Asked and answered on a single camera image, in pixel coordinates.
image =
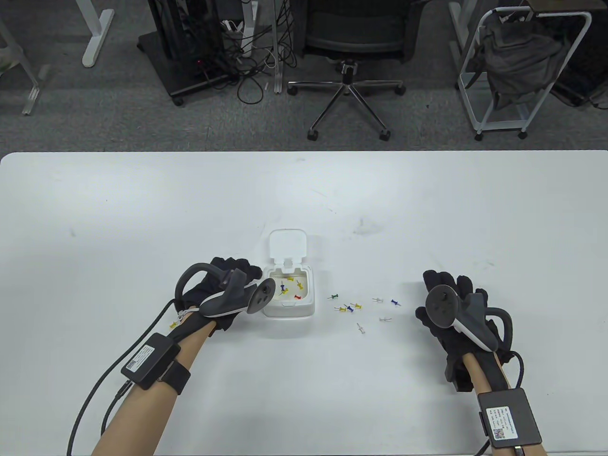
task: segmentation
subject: office chair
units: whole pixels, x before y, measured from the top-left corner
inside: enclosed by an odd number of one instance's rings
[[[315,54],[340,61],[341,81],[290,81],[287,93],[298,88],[337,88],[327,107],[308,130],[308,139],[319,137],[317,125],[342,94],[351,94],[380,126],[380,139],[390,130],[367,104],[358,89],[393,88],[403,95],[403,81],[355,81],[361,60],[410,60],[416,47],[418,26],[429,0],[290,0],[294,20],[293,49],[300,56]]]

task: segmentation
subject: hand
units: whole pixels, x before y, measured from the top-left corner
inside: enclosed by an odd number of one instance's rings
[[[464,275],[459,275],[456,282],[454,282],[454,278],[448,272],[437,273],[435,271],[426,271],[423,274],[423,278],[427,291],[430,291],[437,285],[448,285],[454,289],[462,300],[464,300],[468,294],[473,293],[473,284],[471,279]],[[475,293],[481,293],[483,296],[484,305],[487,307],[488,293],[482,288],[476,289]],[[416,309],[416,318],[420,320],[424,326],[430,329],[430,333],[433,334],[433,336],[439,339],[441,346],[450,357],[461,359],[466,353],[482,351],[477,344],[472,342],[464,334],[456,331],[456,329],[442,329],[436,326],[430,321],[425,307],[419,307]],[[492,320],[487,320],[486,325],[494,333],[496,338],[501,341],[496,324]],[[505,350],[502,347],[502,343],[499,343],[499,349],[497,350],[496,355],[498,356],[501,364],[508,362],[513,357],[510,351]]]
[[[239,260],[235,260],[234,258],[225,260],[220,257],[215,257],[211,261],[211,264],[225,271],[240,269],[247,274],[247,283],[262,277],[262,270],[260,268],[250,265],[247,260],[242,258]],[[222,289],[219,287],[219,280],[211,274],[207,274],[198,285],[184,293],[180,303],[175,303],[175,310],[180,312],[192,306],[199,307],[206,298],[212,294],[219,293],[220,291],[222,291]],[[237,315],[238,314],[230,314],[223,317],[217,317],[213,320],[209,319],[209,322],[215,321],[216,329],[225,331],[230,328]]]

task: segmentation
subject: label sticker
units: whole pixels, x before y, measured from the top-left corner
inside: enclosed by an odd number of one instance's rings
[[[126,365],[126,368],[131,372],[137,371],[137,369],[139,369],[139,366],[141,366],[143,362],[148,359],[148,357],[152,354],[153,351],[153,347],[149,345],[144,345],[137,352],[137,354],[133,356],[133,359],[129,361],[129,364]]]
[[[494,407],[486,409],[490,429],[494,440],[510,440],[517,438],[517,430],[509,407]]]

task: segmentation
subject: chair base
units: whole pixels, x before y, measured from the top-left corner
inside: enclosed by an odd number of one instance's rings
[[[406,93],[406,87],[403,85],[403,81],[358,81],[354,82],[353,77],[357,71],[357,64],[355,62],[346,60],[342,62],[342,81],[290,81],[287,84],[287,93],[289,95],[296,95],[298,88],[337,88],[337,92],[331,98],[329,104],[325,107],[323,112],[317,117],[317,120],[313,122],[311,127],[308,129],[308,139],[316,141],[319,137],[319,132],[316,130],[317,125],[325,118],[331,107],[340,98],[341,95],[351,94],[360,105],[362,105],[367,112],[371,114],[376,123],[380,126],[380,139],[388,141],[390,139],[390,130],[384,124],[384,122],[378,117],[374,110],[367,104],[358,89],[374,89],[374,88],[392,88],[395,90],[397,95],[403,95]]]

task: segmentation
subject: box lid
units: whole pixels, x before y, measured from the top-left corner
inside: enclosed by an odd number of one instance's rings
[[[274,264],[281,266],[284,272],[290,273],[302,264],[306,256],[306,233],[298,229],[274,230],[270,233],[270,256]],[[283,266],[291,260],[292,267],[286,271]]]

